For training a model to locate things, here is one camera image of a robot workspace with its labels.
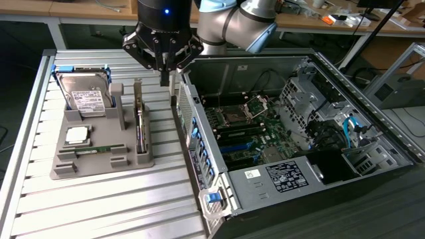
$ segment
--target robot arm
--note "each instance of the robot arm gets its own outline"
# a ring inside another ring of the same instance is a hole
[[[146,69],[161,72],[161,86],[168,86],[169,72],[201,53],[225,54],[225,42],[252,53],[262,50],[276,30],[274,5],[276,0],[246,0],[238,8],[236,0],[202,0],[198,40],[189,25],[192,0],[138,0],[136,31],[124,36],[122,48]]]

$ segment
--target hard drive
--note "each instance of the hard drive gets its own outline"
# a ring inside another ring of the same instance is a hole
[[[68,110],[78,110],[82,117],[105,115],[105,108],[114,107],[109,94],[109,68],[74,68],[60,66],[52,70],[66,101]]]

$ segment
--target green circuit board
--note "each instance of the green circuit board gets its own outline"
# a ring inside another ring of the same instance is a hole
[[[264,112],[256,117],[249,117],[261,111]],[[234,145],[250,144],[249,149],[221,153],[230,171],[289,159],[293,153],[300,150],[276,116],[277,113],[270,103],[266,103],[265,109],[262,102],[254,99],[245,105],[205,108],[205,113],[213,130],[252,124],[261,124],[262,126],[261,132],[254,135],[226,140],[217,139],[221,149]]]

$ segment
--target motherboard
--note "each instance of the motherboard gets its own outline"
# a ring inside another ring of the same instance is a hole
[[[262,96],[242,105],[205,108],[205,113],[229,171],[289,159],[300,151]]]

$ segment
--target warning label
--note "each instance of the warning label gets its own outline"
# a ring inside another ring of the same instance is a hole
[[[265,167],[278,192],[286,192],[308,185],[294,161]]]
[[[105,111],[100,91],[73,91],[72,97],[81,113]]]

